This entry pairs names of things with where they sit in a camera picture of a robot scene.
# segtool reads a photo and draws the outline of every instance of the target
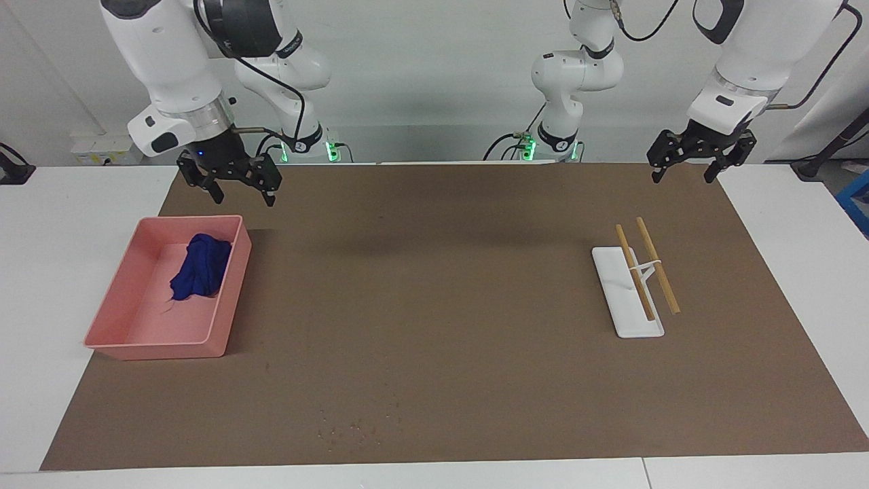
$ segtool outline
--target white table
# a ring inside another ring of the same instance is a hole
[[[869,453],[34,473],[90,351],[81,345],[139,218],[174,167],[41,168],[0,187],[0,487],[865,489]],[[869,242],[821,184],[781,166],[721,183],[869,432]]]

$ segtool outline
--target wooden rod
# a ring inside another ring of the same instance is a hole
[[[646,313],[646,320],[654,321],[654,312],[652,311],[652,305],[649,303],[649,297],[646,294],[646,287],[643,285],[640,271],[636,269],[637,262],[634,260],[634,255],[631,254],[631,248],[627,245],[627,237],[625,236],[625,230],[621,227],[621,224],[615,225],[615,233],[619,235],[621,252],[625,254],[625,261],[627,262],[627,267],[631,271],[631,278],[634,280],[634,288],[637,289],[637,294],[640,296],[640,302],[643,304],[643,312]]]
[[[649,230],[646,228],[646,221],[643,218],[637,218],[637,225],[640,227],[640,234],[643,235],[643,241],[646,242],[646,251],[652,260],[660,260],[658,251],[654,248],[652,237],[649,236]],[[679,302],[676,301],[676,294],[673,293],[673,287],[670,285],[670,280],[667,278],[667,273],[664,271],[664,265],[658,261],[654,264],[655,273],[658,275],[658,283],[664,291],[664,297],[667,298],[667,305],[670,306],[672,314],[679,314],[682,310],[679,308]]]

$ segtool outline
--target pink bin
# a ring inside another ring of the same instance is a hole
[[[200,232],[232,244],[221,289],[171,300],[169,281]],[[84,345],[121,360],[222,356],[249,257],[241,216],[142,219]]]

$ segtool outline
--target white plastic stand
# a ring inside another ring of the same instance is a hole
[[[637,256],[634,254],[633,248],[631,254],[634,255],[634,262],[636,263]],[[664,325],[660,322],[658,309],[654,305],[652,294],[647,285],[648,279],[654,274],[654,264],[659,260],[636,267],[642,276],[642,293],[648,297],[654,314],[654,321],[649,321],[646,319],[646,312],[643,311],[643,304],[640,302],[640,296],[637,294],[634,280],[631,278],[631,269],[627,266],[625,254],[621,248],[594,248],[592,257],[619,338],[660,338],[664,336]]]

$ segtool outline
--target dark blue fabric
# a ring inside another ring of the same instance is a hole
[[[191,295],[211,297],[220,290],[229,262],[232,244],[207,234],[197,234],[187,245],[181,271],[171,281],[172,298],[184,300]]]

